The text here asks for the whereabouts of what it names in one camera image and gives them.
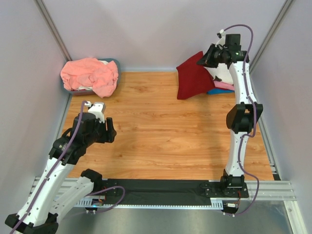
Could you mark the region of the dark red t-shirt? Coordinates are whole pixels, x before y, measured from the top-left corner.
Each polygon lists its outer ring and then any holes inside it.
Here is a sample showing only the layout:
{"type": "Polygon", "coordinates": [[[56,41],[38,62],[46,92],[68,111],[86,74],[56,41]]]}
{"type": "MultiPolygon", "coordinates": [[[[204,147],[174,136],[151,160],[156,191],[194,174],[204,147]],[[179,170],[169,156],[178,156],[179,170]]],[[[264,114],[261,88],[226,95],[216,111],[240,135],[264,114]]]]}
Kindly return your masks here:
{"type": "Polygon", "coordinates": [[[180,64],[177,69],[178,92],[177,99],[185,100],[193,96],[207,93],[215,88],[210,73],[197,62],[203,57],[200,51],[180,64]]]}

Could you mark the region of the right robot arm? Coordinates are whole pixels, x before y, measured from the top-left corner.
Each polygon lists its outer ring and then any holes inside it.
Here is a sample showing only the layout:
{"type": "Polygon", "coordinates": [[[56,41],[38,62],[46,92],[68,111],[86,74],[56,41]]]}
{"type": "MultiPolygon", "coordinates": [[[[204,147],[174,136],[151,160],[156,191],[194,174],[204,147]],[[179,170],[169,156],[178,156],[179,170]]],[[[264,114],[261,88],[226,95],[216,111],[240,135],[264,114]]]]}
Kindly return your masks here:
{"type": "Polygon", "coordinates": [[[218,182],[206,181],[201,184],[207,197],[248,197],[245,183],[244,159],[247,142],[256,133],[257,122],[263,112],[263,105],[254,96],[250,74],[248,51],[240,45],[240,34],[217,34],[219,41],[211,44],[207,53],[197,64],[217,68],[225,64],[234,83],[235,106],[226,116],[230,130],[230,153],[223,175],[218,182]]]}

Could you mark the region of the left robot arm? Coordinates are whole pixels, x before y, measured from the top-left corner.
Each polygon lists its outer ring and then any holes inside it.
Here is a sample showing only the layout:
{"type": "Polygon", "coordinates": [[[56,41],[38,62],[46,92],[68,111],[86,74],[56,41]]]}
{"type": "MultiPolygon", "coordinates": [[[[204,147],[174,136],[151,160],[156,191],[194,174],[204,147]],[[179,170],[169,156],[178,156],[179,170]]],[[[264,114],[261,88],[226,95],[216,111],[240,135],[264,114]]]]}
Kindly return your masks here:
{"type": "Polygon", "coordinates": [[[87,169],[68,191],[57,197],[64,180],[87,148],[93,143],[112,143],[116,134],[110,117],[103,119],[92,113],[75,117],[73,127],[53,143],[45,171],[26,204],[6,218],[11,233],[54,234],[79,200],[107,191],[102,175],[87,169]]]}

